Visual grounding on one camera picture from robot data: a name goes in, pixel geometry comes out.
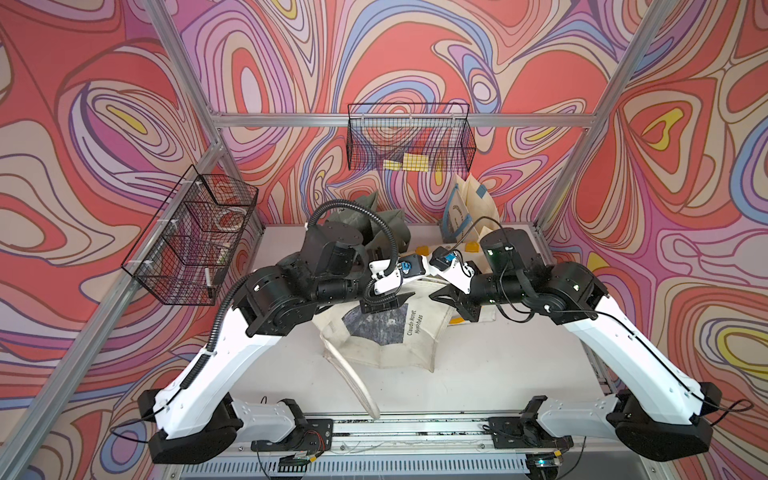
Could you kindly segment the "cream canvas tote bag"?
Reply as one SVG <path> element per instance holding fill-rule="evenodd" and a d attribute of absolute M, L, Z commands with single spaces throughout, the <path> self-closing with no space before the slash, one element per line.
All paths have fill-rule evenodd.
<path fill-rule="evenodd" d="M 437 280 L 415 281 L 401 289 L 406 300 L 392 310 L 364 313 L 357 301 L 350 301 L 330 306 L 311 321 L 323 342 L 324 358 L 370 417 L 378 419 L 381 411 L 357 365 L 417 367 L 432 373 L 440 335 L 450 326 L 471 323 L 466 314 L 429 298 L 445 286 Z"/>

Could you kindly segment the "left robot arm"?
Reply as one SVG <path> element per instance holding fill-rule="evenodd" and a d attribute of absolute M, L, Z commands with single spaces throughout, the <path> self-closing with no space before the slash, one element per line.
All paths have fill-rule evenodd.
<path fill-rule="evenodd" d="M 324 437 L 294 400 L 249 403 L 234 399 L 230 390 L 261 355 L 318 312 L 353 300 L 365 307 L 395 304 L 395 287 L 377 294 L 370 267 L 355 267 L 368 259 L 362 233 L 321 219 L 335 209 L 352 210 L 379 227 L 389 246 L 383 274 L 396 272 L 397 240 L 379 214 L 350 200 L 321 204 L 307 221 L 301 249 L 238 279 L 194 359 L 168 386 L 140 395 L 142 420 L 157 428 L 147 441 L 154 464 L 201 464 L 237 441 L 285 450 L 313 441 L 318 450 L 325 449 Z"/>

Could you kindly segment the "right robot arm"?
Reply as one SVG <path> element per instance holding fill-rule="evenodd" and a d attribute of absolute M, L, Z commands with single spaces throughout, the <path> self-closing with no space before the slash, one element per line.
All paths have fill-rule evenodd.
<path fill-rule="evenodd" d="M 486 305 L 521 304 L 575 335 L 624 383 L 624 389 L 591 402 L 540 395 L 519 418 L 530 441 L 567 436 L 620 441 L 657 462 L 708 452 L 721 390 L 676 367 L 628 319 L 606 286 L 576 262 L 548 265 L 522 230 L 500 228 L 479 248 L 489 272 L 479 272 L 452 249 L 438 247 L 428 264 L 448 286 L 431 299 L 476 321 Z"/>

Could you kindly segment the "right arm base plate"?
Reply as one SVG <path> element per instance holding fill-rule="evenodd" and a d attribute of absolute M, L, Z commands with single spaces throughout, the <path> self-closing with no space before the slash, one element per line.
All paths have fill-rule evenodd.
<path fill-rule="evenodd" d="M 541 449 L 558 446 L 557 438 L 529 417 L 490 417 L 481 429 L 491 436 L 495 449 Z"/>

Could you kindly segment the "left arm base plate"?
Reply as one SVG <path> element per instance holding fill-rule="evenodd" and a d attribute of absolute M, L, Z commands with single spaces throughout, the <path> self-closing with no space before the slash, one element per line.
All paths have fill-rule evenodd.
<path fill-rule="evenodd" d="M 331 449 L 334 420 L 331 418 L 310 418 L 294 428 L 286 438 L 278 442 L 253 441 L 253 452 L 308 452 L 310 454 Z"/>

